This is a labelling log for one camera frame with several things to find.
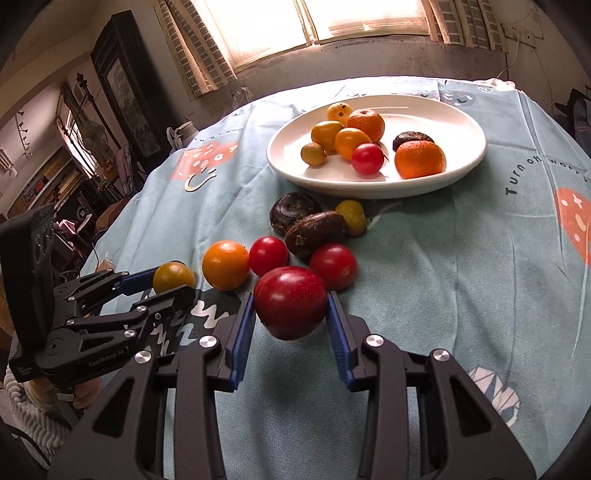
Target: red cherry tomato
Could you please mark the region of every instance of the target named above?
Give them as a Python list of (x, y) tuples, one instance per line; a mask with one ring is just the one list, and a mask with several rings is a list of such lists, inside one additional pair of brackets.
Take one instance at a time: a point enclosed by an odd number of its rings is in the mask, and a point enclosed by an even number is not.
[(357, 278), (357, 260), (341, 244), (326, 244), (317, 249), (310, 259), (310, 269), (328, 290), (343, 290)]
[(364, 143), (355, 148), (351, 163), (362, 175), (373, 175), (384, 165), (384, 152), (376, 144)]
[(252, 244), (248, 265), (255, 275), (262, 277), (274, 268), (287, 265), (289, 257), (285, 243), (274, 236), (263, 236)]

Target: dark wooden cabinet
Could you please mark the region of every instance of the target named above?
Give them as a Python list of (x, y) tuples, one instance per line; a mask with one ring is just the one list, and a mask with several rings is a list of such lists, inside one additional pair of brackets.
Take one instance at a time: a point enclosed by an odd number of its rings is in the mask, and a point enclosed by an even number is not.
[(131, 11), (111, 17), (90, 57), (134, 158), (153, 170), (170, 152), (167, 127), (178, 122)]

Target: wall switch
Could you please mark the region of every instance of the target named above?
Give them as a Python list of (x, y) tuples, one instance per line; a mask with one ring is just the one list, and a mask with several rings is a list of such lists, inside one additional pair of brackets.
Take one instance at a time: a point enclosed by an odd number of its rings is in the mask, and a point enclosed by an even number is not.
[(521, 34), (522, 43), (525, 43), (526, 45), (535, 48), (535, 34), (531, 30), (521, 27), (519, 29), (519, 33)]
[(505, 37), (510, 40), (521, 41), (521, 35), (519, 33), (519, 27), (515, 25), (508, 25), (506, 23), (502, 24), (503, 26), (503, 33)]

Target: blue gripper pad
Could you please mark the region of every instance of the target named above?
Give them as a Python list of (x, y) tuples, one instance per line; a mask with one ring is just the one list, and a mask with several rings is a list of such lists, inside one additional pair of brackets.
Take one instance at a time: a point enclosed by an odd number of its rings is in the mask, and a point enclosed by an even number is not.
[(246, 361), (248, 360), (248, 352), (251, 348), (252, 334), (255, 329), (256, 314), (254, 308), (253, 296), (242, 303), (236, 321), (240, 322), (238, 328), (238, 335), (236, 342), (232, 349), (232, 373), (230, 373), (230, 386), (238, 389), (238, 384), (244, 379), (244, 372), (246, 371)]
[(115, 290), (117, 295), (130, 296), (134, 293), (139, 293), (152, 288), (152, 282), (156, 270), (158, 270), (158, 267), (124, 277)]
[(352, 352), (349, 341), (343, 327), (343, 322), (348, 322), (345, 313), (340, 304), (337, 307), (335, 298), (329, 293), (328, 308), (326, 312), (326, 325), (329, 330), (330, 344), (335, 355), (336, 367), (339, 371), (340, 379), (345, 383), (348, 390), (353, 391), (355, 386), (355, 377), (353, 376), (353, 366), (356, 364), (356, 352)]

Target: silver screw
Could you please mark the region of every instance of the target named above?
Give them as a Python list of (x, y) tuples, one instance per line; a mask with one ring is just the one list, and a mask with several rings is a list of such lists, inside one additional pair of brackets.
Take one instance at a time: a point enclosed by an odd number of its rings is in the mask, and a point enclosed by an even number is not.
[(141, 350), (135, 354), (134, 358), (139, 364), (146, 364), (152, 359), (152, 354), (147, 350)]
[(437, 350), (433, 351), (433, 358), (438, 362), (447, 362), (450, 358), (450, 354), (447, 350), (443, 348), (438, 348)]
[(217, 338), (211, 335), (206, 335), (205, 337), (201, 337), (199, 339), (199, 345), (201, 345), (203, 348), (211, 348), (215, 346), (216, 343)]
[(379, 335), (369, 335), (365, 339), (365, 343), (369, 346), (382, 346), (384, 344), (384, 337), (380, 337)]

